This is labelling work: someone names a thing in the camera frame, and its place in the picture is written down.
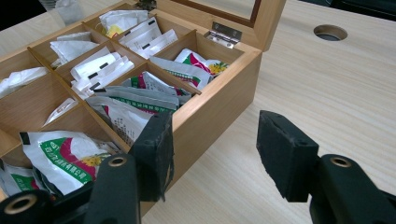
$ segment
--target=wooden tea box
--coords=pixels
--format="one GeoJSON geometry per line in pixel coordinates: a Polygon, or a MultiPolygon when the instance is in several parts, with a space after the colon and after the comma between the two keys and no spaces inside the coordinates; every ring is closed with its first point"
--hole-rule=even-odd
{"type": "MultiPolygon", "coordinates": [[[[70,70],[107,47],[134,63],[134,69],[109,85],[120,85],[129,77],[149,71],[165,83],[192,94],[173,116],[175,176],[172,186],[252,102],[262,54],[270,48],[285,5],[285,0],[256,0],[251,3],[254,6],[250,18],[244,18],[197,2],[200,1],[157,0],[157,8],[150,11],[150,16],[156,18],[162,33],[173,29],[177,35],[177,41],[155,54],[156,57],[174,60],[183,49],[191,49],[206,59],[230,65],[200,91],[121,45],[119,40],[128,31],[113,38],[103,33],[99,16],[110,10],[137,9],[133,1],[120,1],[4,57],[0,62],[0,78],[37,66],[44,66],[49,72],[0,99],[1,159],[15,166],[32,165],[21,149],[19,132],[84,132],[129,151],[130,147],[71,89],[70,70]],[[50,42],[59,35],[78,32],[91,32],[91,39],[98,46],[52,69],[57,55],[50,48],[50,42]],[[78,105],[43,126],[50,113],[67,98],[78,101],[78,105]]],[[[144,215],[153,203],[141,205],[144,215]]]]}

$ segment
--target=box lid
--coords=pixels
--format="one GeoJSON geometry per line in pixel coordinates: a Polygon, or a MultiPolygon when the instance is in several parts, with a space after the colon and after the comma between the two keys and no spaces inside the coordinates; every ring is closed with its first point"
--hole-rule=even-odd
{"type": "Polygon", "coordinates": [[[212,30],[214,22],[230,27],[242,32],[241,42],[267,51],[285,3],[286,0],[157,0],[157,9],[207,30],[212,30]]]}

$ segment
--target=metal hinge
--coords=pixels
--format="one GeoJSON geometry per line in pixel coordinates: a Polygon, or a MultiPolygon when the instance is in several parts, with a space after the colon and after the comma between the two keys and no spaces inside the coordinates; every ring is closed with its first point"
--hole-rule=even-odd
{"type": "Polygon", "coordinates": [[[205,37],[221,44],[222,46],[232,49],[235,44],[241,41],[242,32],[214,21],[212,24],[212,30],[210,30],[205,37]]]}

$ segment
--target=table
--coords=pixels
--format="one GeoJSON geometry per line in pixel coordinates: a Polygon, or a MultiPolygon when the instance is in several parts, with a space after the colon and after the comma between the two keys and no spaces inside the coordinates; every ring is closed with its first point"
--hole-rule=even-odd
{"type": "MultiPolygon", "coordinates": [[[[95,2],[98,10],[117,1],[95,2]]],[[[50,20],[47,13],[38,18],[50,20]]],[[[0,55],[62,28],[50,24],[42,30],[28,21],[1,32],[0,55]]],[[[380,189],[396,194],[395,39],[394,21],[288,0],[263,54],[253,103],[143,223],[311,223],[309,203],[282,199],[265,173],[256,149],[260,110],[282,114],[320,145],[319,156],[349,157],[380,189]],[[321,24],[340,26],[348,37],[320,39],[313,30],[321,24]]]]}

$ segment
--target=tea packet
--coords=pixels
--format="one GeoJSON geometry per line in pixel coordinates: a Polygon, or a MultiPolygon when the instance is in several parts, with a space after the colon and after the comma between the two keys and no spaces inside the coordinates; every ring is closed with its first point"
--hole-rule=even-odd
{"type": "Polygon", "coordinates": [[[99,16],[110,38],[119,35],[149,18],[147,10],[111,10],[99,16]]]}
{"type": "Polygon", "coordinates": [[[155,17],[151,17],[127,32],[120,38],[119,43],[128,48],[133,46],[138,48],[138,46],[145,46],[149,41],[154,40],[161,34],[157,20],[155,17]]]}
{"type": "Polygon", "coordinates": [[[110,97],[92,96],[85,101],[130,147],[152,116],[152,114],[110,97]]]}
{"type": "Polygon", "coordinates": [[[107,47],[104,47],[74,66],[70,73],[75,80],[80,80],[81,78],[88,77],[109,64],[114,63],[120,57],[119,53],[111,53],[107,47]]]}
{"type": "Polygon", "coordinates": [[[149,59],[152,63],[157,64],[162,69],[180,78],[181,80],[188,82],[191,86],[195,87],[199,91],[202,90],[213,79],[213,76],[203,69],[190,64],[178,63],[154,56],[150,57],[149,59]]]}
{"type": "Polygon", "coordinates": [[[179,100],[176,96],[164,95],[161,92],[145,89],[108,86],[101,90],[96,90],[95,95],[119,100],[150,114],[163,111],[174,112],[179,108],[179,100]]]}
{"type": "Polygon", "coordinates": [[[62,198],[64,196],[61,193],[61,191],[58,188],[56,188],[56,186],[54,184],[50,183],[48,181],[47,177],[44,176],[43,174],[41,174],[41,172],[37,168],[35,168],[35,167],[32,168],[32,174],[33,174],[33,177],[35,178],[35,181],[37,183],[40,183],[40,185],[43,186],[44,190],[46,190],[50,193],[51,198],[53,200],[62,198]]]}
{"type": "MultiPolygon", "coordinates": [[[[91,42],[91,32],[80,32],[80,33],[74,33],[74,34],[68,34],[68,35],[60,35],[60,36],[56,37],[56,41],[75,41],[75,40],[91,42]]],[[[64,59],[61,59],[61,57],[58,54],[58,59],[55,60],[55,62],[53,62],[51,64],[51,67],[57,68],[63,64],[65,64],[64,59]]]]}
{"type": "Polygon", "coordinates": [[[75,101],[72,98],[67,98],[63,103],[61,103],[58,107],[56,107],[54,111],[52,111],[52,113],[49,115],[43,126],[46,126],[53,120],[59,118],[62,114],[64,114],[66,111],[70,110],[77,104],[78,101],[75,101]]]}
{"type": "Polygon", "coordinates": [[[134,68],[134,63],[117,52],[110,53],[107,47],[77,64],[70,73],[75,79],[72,90],[82,99],[93,95],[93,90],[103,88],[134,68]]]}
{"type": "Polygon", "coordinates": [[[160,52],[162,49],[166,48],[170,44],[177,41],[177,35],[173,29],[167,31],[166,33],[158,36],[154,40],[147,43],[141,49],[132,49],[134,52],[139,54],[145,59],[150,56],[160,52]]]}
{"type": "Polygon", "coordinates": [[[17,91],[39,77],[43,77],[47,73],[48,69],[45,67],[34,67],[12,72],[9,77],[4,78],[0,82],[0,98],[17,91]]]}
{"type": "Polygon", "coordinates": [[[20,133],[23,152],[50,183],[66,195],[94,181],[99,165],[116,153],[85,133],[70,131],[20,133]]]}
{"type": "Polygon", "coordinates": [[[54,67],[66,64],[98,45],[99,44],[85,40],[51,41],[50,47],[55,51],[59,58],[59,61],[56,61],[51,66],[54,67]]]}
{"type": "Polygon", "coordinates": [[[138,77],[130,77],[124,80],[121,86],[148,89],[162,92],[163,94],[173,95],[178,98],[180,105],[184,105],[191,98],[191,93],[184,89],[166,84],[148,71],[142,72],[138,77]]]}
{"type": "Polygon", "coordinates": [[[116,78],[120,77],[122,74],[125,74],[133,68],[134,64],[129,61],[126,56],[117,59],[114,63],[111,63],[110,65],[88,77],[92,84],[90,90],[93,91],[107,86],[116,78]]]}
{"type": "Polygon", "coordinates": [[[32,169],[13,166],[4,161],[2,163],[3,168],[0,168],[0,186],[7,196],[25,190],[45,189],[36,181],[32,169]]]}
{"type": "Polygon", "coordinates": [[[229,65],[215,59],[206,60],[198,53],[183,49],[176,57],[175,62],[190,64],[205,70],[210,75],[216,77],[221,74],[229,65]]]}

